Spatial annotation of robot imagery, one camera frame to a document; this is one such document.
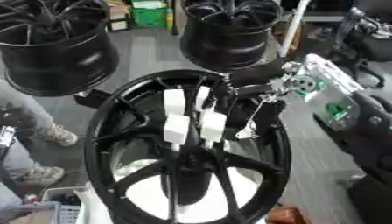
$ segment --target metal rod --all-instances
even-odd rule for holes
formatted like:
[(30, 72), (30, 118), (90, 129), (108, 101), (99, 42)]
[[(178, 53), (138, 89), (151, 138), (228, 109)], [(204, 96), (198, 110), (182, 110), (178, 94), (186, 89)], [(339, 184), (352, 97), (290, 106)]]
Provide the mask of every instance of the metal rod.
[(279, 56), (281, 58), (285, 58), (290, 50), (290, 46), (292, 43), (292, 40), (295, 37), (295, 34), (297, 32), (297, 29), (299, 25), (301, 24), (302, 17), (304, 16), (304, 13), (306, 11), (306, 7), (308, 6), (309, 2), (311, 0), (301, 0), (298, 4), (298, 7), (296, 11), (294, 12), (294, 18), (291, 21), (290, 28), (286, 33), (286, 36), (284, 38), (284, 42), (282, 44), (282, 47), (279, 49)]

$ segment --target jeans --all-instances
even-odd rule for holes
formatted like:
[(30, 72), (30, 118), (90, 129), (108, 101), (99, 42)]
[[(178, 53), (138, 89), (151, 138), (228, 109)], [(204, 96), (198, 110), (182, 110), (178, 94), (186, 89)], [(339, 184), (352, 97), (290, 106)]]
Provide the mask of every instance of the jeans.
[[(36, 132), (45, 133), (53, 126), (53, 118), (34, 98), (22, 94), (12, 88), (5, 80), (0, 80), (0, 107), (21, 108), (25, 114), (35, 122)], [(33, 166), (34, 161), (30, 158), (27, 149), (17, 140), (9, 149), (3, 161), (4, 168), (13, 178), (25, 175)], [(0, 209), (6, 206), (7, 201), (18, 201), (16, 196), (0, 183)]]

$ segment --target robotic arm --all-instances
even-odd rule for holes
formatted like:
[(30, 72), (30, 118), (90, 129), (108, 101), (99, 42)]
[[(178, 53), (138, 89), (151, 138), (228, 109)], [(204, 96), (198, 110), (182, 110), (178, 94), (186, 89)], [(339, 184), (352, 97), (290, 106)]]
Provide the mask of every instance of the robotic arm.
[(365, 93), (361, 85), (318, 55), (307, 55), (303, 63), (286, 63), (283, 70), (280, 66), (280, 62), (267, 65), (264, 72), (268, 71), (268, 78), (260, 72), (231, 74), (239, 98), (261, 95), (259, 107), (236, 137), (256, 137), (253, 119), (263, 105), (277, 105), (283, 95), (295, 93), (309, 105), (321, 128), (353, 156), (358, 166), (392, 187), (392, 104)]

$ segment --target white sneaker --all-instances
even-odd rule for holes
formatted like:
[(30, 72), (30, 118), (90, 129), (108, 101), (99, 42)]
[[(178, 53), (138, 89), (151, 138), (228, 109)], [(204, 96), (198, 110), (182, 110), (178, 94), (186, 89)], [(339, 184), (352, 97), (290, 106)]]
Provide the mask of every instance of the white sneaker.
[(22, 177), (17, 178), (16, 182), (28, 186), (51, 186), (61, 180), (64, 174), (63, 168), (42, 166), (35, 162), (32, 169)]
[(79, 139), (73, 132), (64, 129), (63, 126), (57, 124), (54, 124), (52, 128), (43, 135), (43, 138), (46, 141), (55, 142), (64, 147), (76, 144)]

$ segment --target gray carpet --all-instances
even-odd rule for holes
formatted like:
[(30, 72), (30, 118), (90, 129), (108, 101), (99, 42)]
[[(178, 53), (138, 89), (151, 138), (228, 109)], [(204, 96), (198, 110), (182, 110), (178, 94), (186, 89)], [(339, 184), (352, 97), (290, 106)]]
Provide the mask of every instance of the gray carpet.
[[(121, 55), (115, 74), (98, 88), (112, 92), (127, 81), (167, 69), (197, 68), (181, 55), (178, 41), (163, 30), (134, 30), (112, 34)], [(75, 105), (72, 97), (38, 98), (57, 123), (84, 135), (94, 111)], [(340, 152), (331, 139), (312, 120), (306, 105), (295, 97), (282, 119), (290, 133), (293, 166), (290, 183), (282, 197), (286, 205), (300, 207), (315, 224), (361, 224), (340, 184), (359, 169)], [(83, 185), (83, 146), (70, 149), (34, 142), (32, 154), (46, 165), (66, 167), (70, 173), (58, 186)]]

